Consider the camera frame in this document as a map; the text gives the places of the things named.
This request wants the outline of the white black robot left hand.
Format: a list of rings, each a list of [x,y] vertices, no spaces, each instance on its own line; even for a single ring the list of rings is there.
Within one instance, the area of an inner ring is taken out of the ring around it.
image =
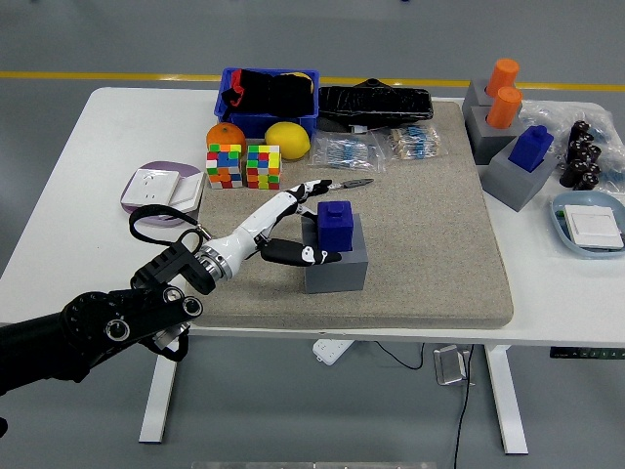
[[[272,263],[309,267],[342,260],[338,252],[328,252],[300,242],[270,238],[274,226],[293,214],[316,219],[316,214],[304,206],[311,196],[335,189],[330,180],[314,180],[290,190],[279,192],[253,212],[230,235],[211,239],[201,245],[196,259],[214,278],[231,279],[244,260],[260,253]]]

